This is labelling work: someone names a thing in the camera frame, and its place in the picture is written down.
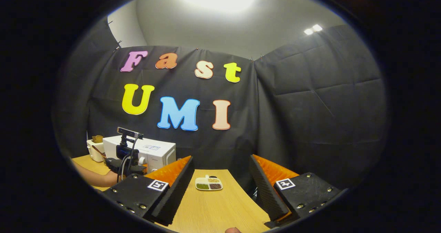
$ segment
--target microwave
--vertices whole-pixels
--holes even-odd
[[[120,142],[121,135],[103,138],[104,152],[107,158],[118,159],[116,147]],[[132,148],[132,146],[131,142],[127,142],[127,147]],[[139,164],[147,164],[147,173],[154,172],[176,161],[176,144],[172,142],[138,139],[134,149],[139,150]]]

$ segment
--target orange foam pad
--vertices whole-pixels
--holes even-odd
[[[172,186],[173,182],[175,182],[176,178],[178,178],[178,175],[181,173],[182,169],[185,167],[191,157],[192,156],[189,155],[178,161],[172,162],[167,166],[161,167],[155,172],[151,172],[145,175],[145,177],[158,181],[164,181]]]
[[[274,184],[276,181],[280,181],[287,178],[294,178],[296,176],[299,176],[299,174],[284,168],[280,166],[279,164],[275,164],[272,161],[269,161],[265,158],[262,158],[260,156],[257,156],[253,154],[253,157],[256,159],[260,167],[262,168],[263,172],[266,175],[266,178],[268,179],[271,186],[274,187]]]

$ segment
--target black curtain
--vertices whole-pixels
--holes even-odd
[[[106,24],[101,34],[111,34]],[[117,135],[118,126],[146,138],[175,142],[177,158],[192,155],[197,169],[228,169],[248,193],[254,184],[248,171],[255,153],[297,173],[314,172],[339,189],[361,180],[379,158],[386,129],[386,95],[379,68],[369,49],[349,26],[324,29],[281,46],[254,62],[203,49],[145,46],[120,48],[116,41],[101,48],[76,49],[62,75],[54,111],[60,148],[72,156],[87,154],[89,138]],[[134,70],[120,72],[129,52],[148,51]],[[162,54],[176,53],[178,65],[157,69]],[[196,63],[213,63],[210,79],[194,75]],[[241,67],[238,83],[225,79],[224,64]],[[124,85],[153,85],[147,110],[124,112]],[[157,127],[161,97],[175,98],[180,108],[197,99],[197,131]],[[214,100],[228,100],[231,128],[212,128]]]
[[[94,24],[72,49],[58,72],[58,86],[52,105],[52,123],[61,151],[77,157],[87,154],[87,101],[94,84],[118,43],[107,17]]]

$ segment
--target letter m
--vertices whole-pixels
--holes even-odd
[[[170,123],[168,118],[173,124],[173,127],[178,128],[179,124],[183,120],[181,129],[185,131],[196,131],[196,109],[200,105],[200,102],[195,99],[188,99],[185,101],[181,109],[178,109],[176,101],[172,97],[162,97],[160,99],[162,102],[162,113],[161,121],[158,123],[159,128],[168,129],[170,128]]]

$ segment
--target white container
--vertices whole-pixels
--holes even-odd
[[[90,157],[96,162],[104,161],[103,156],[96,151],[93,146],[95,146],[101,153],[104,152],[104,143],[94,143],[92,140],[87,140],[87,149],[89,150]]]

